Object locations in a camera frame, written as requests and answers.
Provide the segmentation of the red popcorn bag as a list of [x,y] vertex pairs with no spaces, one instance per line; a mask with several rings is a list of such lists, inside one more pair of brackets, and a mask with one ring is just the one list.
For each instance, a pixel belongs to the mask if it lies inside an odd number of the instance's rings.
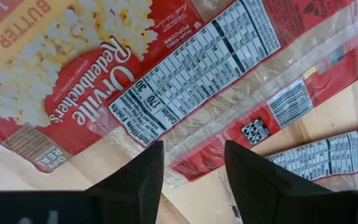
[[0,0],[0,151],[52,172],[99,112],[203,24],[191,0]]
[[358,80],[358,0],[234,0],[88,128],[132,156],[165,144],[165,179],[224,164]]
[[[333,192],[358,194],[358,129],[264,157],[274,164]],[[234,214],[242,221],[229,186]]]

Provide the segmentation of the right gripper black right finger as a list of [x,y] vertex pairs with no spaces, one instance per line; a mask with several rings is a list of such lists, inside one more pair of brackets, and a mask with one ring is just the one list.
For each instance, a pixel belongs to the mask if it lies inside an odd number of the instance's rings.
[[244,224],[358,224],[355,192],[333,192],[235,141],[226,141],[224,160]]

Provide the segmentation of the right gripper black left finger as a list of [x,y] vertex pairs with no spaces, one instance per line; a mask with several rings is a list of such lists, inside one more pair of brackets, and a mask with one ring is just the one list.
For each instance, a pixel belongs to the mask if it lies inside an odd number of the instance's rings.
[[156,224],[164,172],[163,141],[155,141],[86,191],[94,224]]

